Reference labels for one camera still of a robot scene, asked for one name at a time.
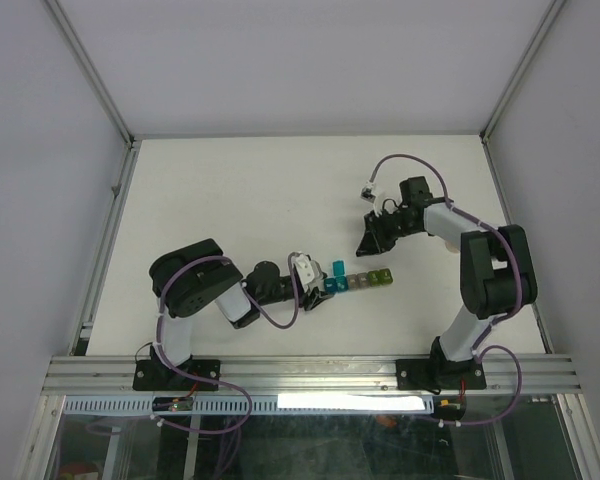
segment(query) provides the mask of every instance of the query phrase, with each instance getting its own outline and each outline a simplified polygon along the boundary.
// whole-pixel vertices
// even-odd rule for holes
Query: white table surface
[[[371,204],[359,198],[376,162],[391,153],[432,162],[451,197],[483,220],[503,223],[489,167],[477,136],[361,136],[145,140],[94,320],[88,355],[132,355],[153,340],[156,298],[149,266],[159,256],[214,238],[244,275],[262,260],[285,270],[289,252],[302,250],[331,273],[342,259],[347,273],[381,267],[391,286],[338,294],[287,331],[260,318],[234,330],[215,304],[195,317],[196,355],[422,354],[451,324],[460,305],[459,255],[439,238],[398,240],[380,256],[356,258]],[[377,183],[399,200],[398,183],[425,175],[395,159]],[[292,302],[268,310],[278,322]],[[487,340],[519,353],[544,352],[531,308]]]

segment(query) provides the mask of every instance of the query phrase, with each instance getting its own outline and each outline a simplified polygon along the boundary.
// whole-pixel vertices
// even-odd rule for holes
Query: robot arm
[[[423,232],[460,250],[464,305],[449,329],[434,340],[426,367],[410,372],[418,385],[430,390],[458,385],[458,378],[474,368],[474,349],[493,320],[515,307],[516,279],[510,260],[492,232],[455,213],[444,198],[434,198],[424,177],[400,183],[402,203],[391,213],[379,207],[378,199],[384,202],[383,196],[374,190],[371,184],[362,191],[362,198],[373,202],[374,210],[364,217],[365,233],[357,256],[384,253],[398,238]],[[517,225],[500,227],[498,232],[511,247],[520,271],[522,305],[532,303],[537,285],[525,232]]]
[[[180,269],[197,260],[205,259],[169,285],[165,298],[164,350],[176,365],[191,356],[193,316],[211,302],[215,302],[224,317],[236,328],[253,323],[260,311],[259,305],[284,302],[294,298],[291,275],[298,285],[299,306],[305,311],[313,310],[333,294],[324,291],[326,276],[318,262],[302,253],[293,255],[293,272],[280,275],[273,262],[258,263],[253,272],[243,279],[242,273],[223,256],[216,242],[207,239],[188,247],[170,252],[157,259],[149,269],[153,280],[153,292],[160,299],[167,284]]]

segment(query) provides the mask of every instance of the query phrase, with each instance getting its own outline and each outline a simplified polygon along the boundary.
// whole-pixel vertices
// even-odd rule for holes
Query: enclosure wall
[[[541,313],[600,434],[600,0],[570,2],[490,149],[530,237]]]
[[[0,1],[0,479],[66,353],[123,147],[42,2]]]

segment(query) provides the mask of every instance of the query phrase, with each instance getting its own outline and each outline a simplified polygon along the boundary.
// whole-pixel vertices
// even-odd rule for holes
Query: purple cable
[[[298,289],[298,280],[296,279],[296,276],[293,273],[293,257],[295,257],[296,255],[298,255],[297,252],[292,252],[287,257],[287,266],[289,267],[289,274],[291,275],[291,288],[293,289],[293,317],[291,317],[291,321],[286,325],[280,325],[273,318],[271,318],[271,316],[269,316],[269,314],[264,311],[264,308],[262,308],[258,304],[258,302],[256,302],[255,299],[251,295],[249,295],[247,290],[243,288],[244,294],[253,304],[253,306],[258,309],[258,311],[262,314],[264,318],[269,320],[269,323],[271,325],[273,325],[276,328],[279,328],[280,330],[287,330],[293,327],[293,324],[296,323],[296,320],[298,319],[298,313],[300,313],[300,291]]]
[[[292,268],[292,258],[295,255],[295,253],[291,253],[288,257],[288,264],[289,266]],[[177,423],[173,423],[170,422],[168,420],[165,420],[163,417],[160,416],[155,416],[154,418],[157,418],[159,420],[159,422],[162,422],[162,424],[168,425],[170,427],[176,428],[178,430],[182,430],[185,432],[189,432],[189,433],[198,433],[198,434],[205,434],[205,435],[222,435],[224,433],[228,433],[228,432],[232,432],[234,430],[238,430],[249,418],[249,416],[251,415],[251,412],[253,411],[253,400],[251,399],[251,396],[249,395],[249,393],[242,387],[239,387],[238,385],[234,385],[232,383],[229,382],[224,382],[222,380],[213,380],[210,378],[204,378],[204,377],[199,377],[197,375],[192,375],[188,372],[185,372],[184,370],[179,369],[177,366],[175,366],[167,357],[166,352],[164,351],[164,347],[162,346],[162,340],[163,340],[163,327],[164,327],[164,316],[165,316],[165,310],[166,310],[166,298],[167,298],[167,292],[169,291],[169,289],[173,286],[173,284],[182,276],[184,275],[186,272],[188,272],[189,270],[191,270],[193,267],[196,267],[198,265],[201,265],[203,263],[207,263],[207,262],[215,262],[215,261],[219,261],[219,262],[224,262],[224,263],[233,263],[231,261],[231,259],[222,256],[222,255],[212,255],[209,257],[203,257],[203,258],[198,258],[188,264],[186,264],[184,267],[180,268],[176,273],[173,274],[173,276],[167,281],[167,283],[165,284],[163,290],[162,290],[162,294],[160,295],[160,307],[159,307],[159,316],[158,316],[158,323],[156,325],[156,345],[155,345],[155,350],[156,353],[158,355],[158,358],[160,359],[160,361],[169,369],[173,370],[174,372],[176,372],[178,375],[188,378],[190,380],[193,380],[195,382],[202,382],[202,383],[209,383],[211,385],[218,385],[218,386],[223,386],[223,387],[227,387],[230,388],[232,390],[235,390],[239,393],[241,393],[242,395],[244,395],[245,399],[247,400],[247,413],[245,413],[245,415],[236,422],[235,425],[232,425],[231,427],[227,427],[221,430],[203,430],[203,429],[197,429],[197,428],[190,428],[190,427],[185,427],[182,425],[178,425]],[[290,272],[291,273],[291,284],[293,287],[293,293],[294,293],[294,298],[295,298],[295,311],[294,311],[294,316],[291,320],[291,322],[288,325],[284,325],[281,326],[277,323],[275,323],[273,321],[273,319],[271,319],[271,317],[269,317],[268,315],[265,314],[265,317],[272,322],[274,325],[276,325],[278,328],[289,328],[293,325],[293,323],[296,321],[297,318],[297,313],[299,310],[299,305],[300,305],[300,299],[299,299],[299,292],[298,292],[298,286],[295,280],[295,275],[293,274],[293,271]],[[255,300],[251,297],[249,297],[249,301],[251,303],[253,303],[253,305],[258,308],[258,310],[260,310],[262,313],[264,313],[264,310],[262,310],[262,307],[260,305],[258,305]]]
[[[240,451],[240,444],[242,443],[242,431],[240,429],[235,431],[232,440],[235,440],[235,447],[233,449],[233,452],[231,453],[231,457],[229,457],[229,460],[227,460],[224,466],[220,469],[220,471],[218,472],[218,476],[215,477],[214,480],[216,478],[219,479],[224,474],[224,472],[226,472],[231,467],[231,465],[233,465],[233,462],[235,461],[236,456]]]
[[[224,472],[227,471],[229,467],[233,464],[238,451],[240,450],[240,443],[242,440],[242,431],[240,429],[232,432],[231,438],[227,442],[227,436],[223,435],[220,443],[220,453],[218,454],[218,462],[216,463],[216,468],[213,472],[213,480],[218,480]],[[231,457],[227,460],[227,454],[233,447],[233,453]]]
[[[495,350],[495,349],[502,350],[502,351],[508,353],[509,356],[511,357],[511,359],[513,360],[513,363],[516,366],[518,383],[516,385],[516,391],[513,394],[513,398],[511,399],[511,403],[509,403],[507,408],[505,408],[502,412],[500,412],[495,417],[491,417],[486,420],[474,420],[474,421],[469,421],[469,422],[460,422],[460,426],[480,427],[480,426],[489,425],[491,423],[498,422],[498,421],[502,420],[504,417],[506,417],[507,415],[509,415],[511,412],[513,412],[513,410],[516,408],[516,405],[518,404],[518,400],[520,400],[520,393],[522,392],[522,367],[520,366],[520,360],[518,360],[518,357],[516,357],[516,355],[511,350],[509,350],[507,347],[503,347],[502,345],[491,345],[491,346],[485,348],[480,353],[480,355],[478,356],[478,358],[476,360],[478,361],[478,363],[482,363],[482,359],[484,358],[486,353],[490,350]],[[422,420],[429,421],[429,422],[435,422],[435,423],[442,422],[443,425],[450,425],[450,426],[456,425],[456,422],[452,422],[449,420],[438,420],[438,419],[435,419],[432,417],[419,417],[419,418],[421,418]]]
[[[440,186],[442,187],[442,195],[444,197],[444,203],[447,205],[449,210],[451,210],[452,212],[455,212],[456,214],[460,215],[463,218],[466,218],[467,220],[474,223],[478,227],[484,228],[485,230],[491,232],[498,239],[498,241],[502,244],[502,247],[504,248],[504,250],[507,254],[507,258],[509,259],[509,264],[511,265],[511,269],[513,270],[513,277],[515,279],[515,284],[516,284],[516,302],[513,307],[513,310],[511,310],[511,312],[509,312],[505,315],[502,315],[500,317],[494,318],[492,320],[491,324],[476,339],[476,341],[474,342],[471,349],[473,351],[477,351],[478,348],[480,347],[480,344],[489,336],[489,334],[493,330],[494,326],[498,325],[500,322],[503,322],[504,320],[508,320],[509,318],[513,317],[522,308],[522,281],[520,280],[520,267],[518,265],[518,261],[516,260],[516,257],[513,254],[513,250],[511,250],[511,247],[509,246],[509,244],[507,243],[505,238],[502,236],[502,234],[500,232],[498,232],[498,230],[496,228],[494,228],[493,226],[491,226],[487,223],[482,222],[479,218],[477,218],[477,217],[471,215],[470,213],[465,212],[464,210],[461,210],[453,205],[453,203],[451,202],[451,199],[449,198],[449,190],[447,189],[447,184],[444,181],[444,178],[442,178],[442,175],[440,175],[440,172],[438,172],[438,170],[433,165],[431,165],[429,162],[427,162],[421,158],[418,158],[416,156],[406,154],[406,153],[394,153],[392,155],[387,155],[382,160],[380,160],[378,162],[378,164],[375,166],[375,168],[373,169],[373,172],[371,173],[371,177],[369,178],[369,182],[373,183],[375,181],[376,176],[378,175],[378,170],[380,170],[380,167],[382,166],[382,164],[384,162],[386,162],[387,160],[391,160],[392,158],[406,158],[409,160],[413,160],[415,162],[420,163],[421,165],[424,165],[429,170],[431,170],[433,172],[433,174],[438,178],[438,181],[440,182]]]

